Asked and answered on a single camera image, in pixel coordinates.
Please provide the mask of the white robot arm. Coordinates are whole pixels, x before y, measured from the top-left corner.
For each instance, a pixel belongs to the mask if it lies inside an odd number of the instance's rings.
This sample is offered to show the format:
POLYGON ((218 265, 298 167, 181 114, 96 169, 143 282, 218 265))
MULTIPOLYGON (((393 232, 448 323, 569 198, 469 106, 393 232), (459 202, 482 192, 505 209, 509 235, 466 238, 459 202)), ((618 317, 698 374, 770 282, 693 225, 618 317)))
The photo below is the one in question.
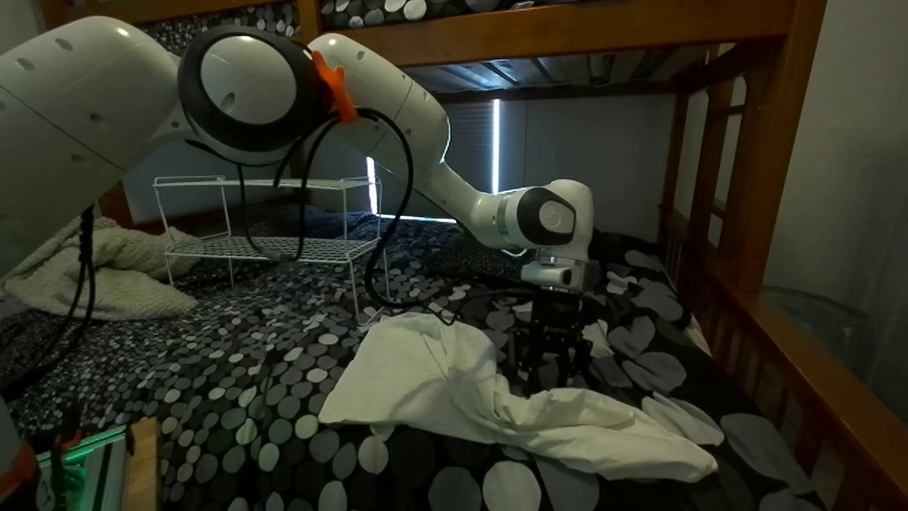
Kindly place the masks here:
POLYGON ((281 165, 325 124, 481 243, 526 250, 526 284, 584 289, 591 188, 577 179, 500 192, 469 185, 448 161, 445 107, 364 42, 320 33, 298 46, 218 25, 174 54, 105 13, 58 25, 0 56, 0 269, 21 266, 167 141, 235 165, 281 165))

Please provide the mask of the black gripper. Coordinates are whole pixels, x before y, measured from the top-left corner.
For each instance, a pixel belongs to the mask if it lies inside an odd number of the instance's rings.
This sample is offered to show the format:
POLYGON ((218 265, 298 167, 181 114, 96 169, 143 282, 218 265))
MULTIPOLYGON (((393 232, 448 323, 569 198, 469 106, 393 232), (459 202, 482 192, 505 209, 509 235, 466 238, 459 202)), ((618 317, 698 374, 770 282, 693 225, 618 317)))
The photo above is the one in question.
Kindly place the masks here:
POLYGON ((522 266, 522 279, 533 287, 527 326, 532 353, 513 358, 513 378, 522 391, 539 391, 543 353, 557 353, 561 355, 560 385, 570 385, 591 362, 584 348, 570 348, 579 343, 584 326, 584 266, 532 262, 522 266))

